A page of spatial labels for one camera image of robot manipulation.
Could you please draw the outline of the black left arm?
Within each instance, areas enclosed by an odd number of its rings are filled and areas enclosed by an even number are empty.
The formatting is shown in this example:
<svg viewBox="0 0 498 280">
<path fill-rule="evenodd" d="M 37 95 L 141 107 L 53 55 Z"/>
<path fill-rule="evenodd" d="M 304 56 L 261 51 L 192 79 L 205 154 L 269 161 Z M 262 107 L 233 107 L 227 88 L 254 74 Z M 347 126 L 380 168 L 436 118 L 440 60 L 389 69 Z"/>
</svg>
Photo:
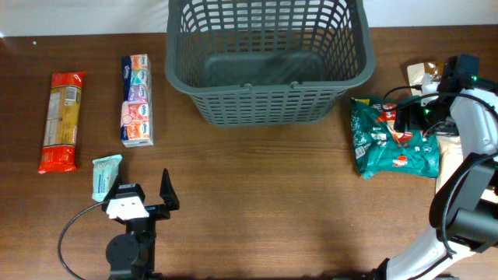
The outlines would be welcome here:
<svg viewBox="0 0 498 280">
<path fill-rule="evenodd" d="M 125 226 L 125 233 L 114 237 L 106 248 L 110 279 L 163 278 L 155 269 L 156 224 L 168 220 L 170 213 L 180 208 L 167 169 L 162 173 L 160 197 L 161 204 L 146 206 L 140 184 L 124 184 L 121 177 L 115 179 L 103 200 L 102 211 Z"/>
</svg>

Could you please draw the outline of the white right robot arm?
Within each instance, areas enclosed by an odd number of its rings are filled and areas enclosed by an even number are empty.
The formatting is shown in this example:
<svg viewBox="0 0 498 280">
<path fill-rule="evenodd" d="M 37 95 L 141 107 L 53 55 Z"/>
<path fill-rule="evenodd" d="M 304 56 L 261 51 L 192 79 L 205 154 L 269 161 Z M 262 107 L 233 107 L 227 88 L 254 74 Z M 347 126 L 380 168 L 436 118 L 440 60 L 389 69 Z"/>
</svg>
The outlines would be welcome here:
<svg viewBox="0 0 498 280">
<path fill-rule="evenodd" d="M 479 77 L 479 59 L 459 54 L 444 63 L 435 86 L 395 105 L 396 131 L 420 128 L 461 139 L 463 162 L 433 198 L 430 225 L 401 254 L 385 259 L 371 279 L 439 279 L 452 264 L 497 245 L 497 204 L 483 199 L 497 189 L 497 84 Z"/>
</svg>

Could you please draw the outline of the brown chocolate snack pouch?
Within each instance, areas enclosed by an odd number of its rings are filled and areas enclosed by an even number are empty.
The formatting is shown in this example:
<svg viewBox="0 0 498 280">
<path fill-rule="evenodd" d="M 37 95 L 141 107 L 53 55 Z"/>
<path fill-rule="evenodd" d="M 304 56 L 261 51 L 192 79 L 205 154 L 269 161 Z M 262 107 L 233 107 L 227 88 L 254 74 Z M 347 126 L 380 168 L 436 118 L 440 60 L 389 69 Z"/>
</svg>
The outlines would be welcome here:
<svg viewBox="0 0 498 280">
<path fill-rule="evenodd" d="M 431 75 L 441 75 L 443 74 L 444 63 L 442 61 L 428 61 L 422 62 L 414 65 L 409 65 L 407 67 L 407 74 L 410 86 L 421 85 L 421 80 L 426 73 Z M 421 90 L 411 89 L 412 96 L 421 96 Z"/>
</svg>

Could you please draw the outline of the beige kraft paper pouch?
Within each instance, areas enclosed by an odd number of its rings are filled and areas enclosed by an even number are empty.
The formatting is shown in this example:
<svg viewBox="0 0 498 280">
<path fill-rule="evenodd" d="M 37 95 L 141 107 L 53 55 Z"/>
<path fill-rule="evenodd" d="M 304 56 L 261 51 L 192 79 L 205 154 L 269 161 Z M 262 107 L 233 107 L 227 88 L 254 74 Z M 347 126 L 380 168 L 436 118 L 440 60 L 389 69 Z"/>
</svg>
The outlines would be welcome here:
<svg viewBox="0 0 498 280">
<path fill-rule="evenodd" d="M 440 150 L 440 171 L 436 180 L 435 193 L 443 187 L 463 162 L 459 136 L 437 136 L 437 142 Z"/>
</svg>

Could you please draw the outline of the green instant coffee bag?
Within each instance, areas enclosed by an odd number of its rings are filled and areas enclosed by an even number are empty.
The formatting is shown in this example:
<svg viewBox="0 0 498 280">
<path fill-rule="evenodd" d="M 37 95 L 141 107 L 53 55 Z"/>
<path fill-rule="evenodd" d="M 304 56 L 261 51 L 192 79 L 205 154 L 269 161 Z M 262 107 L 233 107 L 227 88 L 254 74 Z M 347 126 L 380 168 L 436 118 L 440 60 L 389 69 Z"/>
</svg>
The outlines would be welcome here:
<svg viewBox="0 0 498 280">
<path fill-rule="evenodd" d="M 352 143 L 359 174 L 365 180 L 384 171 L 438 177 L 437 138 L 427 138 L 420 130 L 396 132 L 394 107 L 394 103 L 378 97 L 350 99 Z"/>
</svg>

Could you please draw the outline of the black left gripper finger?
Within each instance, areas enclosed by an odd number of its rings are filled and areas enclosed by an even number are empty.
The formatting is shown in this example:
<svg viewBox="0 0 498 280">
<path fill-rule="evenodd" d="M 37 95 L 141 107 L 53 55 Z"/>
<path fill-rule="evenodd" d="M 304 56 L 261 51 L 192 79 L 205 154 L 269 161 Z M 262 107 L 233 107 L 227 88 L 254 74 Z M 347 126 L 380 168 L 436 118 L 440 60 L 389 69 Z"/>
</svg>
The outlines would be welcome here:
<svg viewBox="0 0 498 280">
<path fill-rule="evenodd" d="M 118 188 L 121 186 L 121 184 L 122 184 L 122 178 L 120 175 L 117 175 L 110 190 L 107 192 L 103 202 L 109 203 L 110 200 L 115 199 L 116 195 L 117 195 Z"/>
<path fill-rule="evenodd" d="M 169 211 L 176 211 L 180 209 L 180 202 L 172 186 L 168 169 L 163 169 L 160 197 L 163 199 L 164 204 Z"/>
</svg>

